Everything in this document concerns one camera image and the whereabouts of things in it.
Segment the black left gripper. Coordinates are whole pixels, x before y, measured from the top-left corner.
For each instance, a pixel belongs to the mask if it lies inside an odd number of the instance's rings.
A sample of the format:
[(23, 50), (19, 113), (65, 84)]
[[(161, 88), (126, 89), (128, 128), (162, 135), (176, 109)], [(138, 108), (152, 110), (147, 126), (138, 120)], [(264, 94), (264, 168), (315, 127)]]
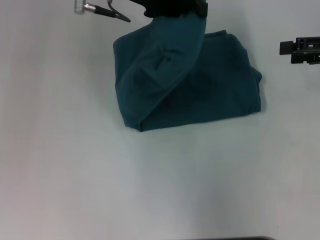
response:
[(145, 8), (144, 15), (148, 18), (179, 17), (195, 9), (201, 17), (208, 16), (208, 3), (205, 0), (131, 0)]

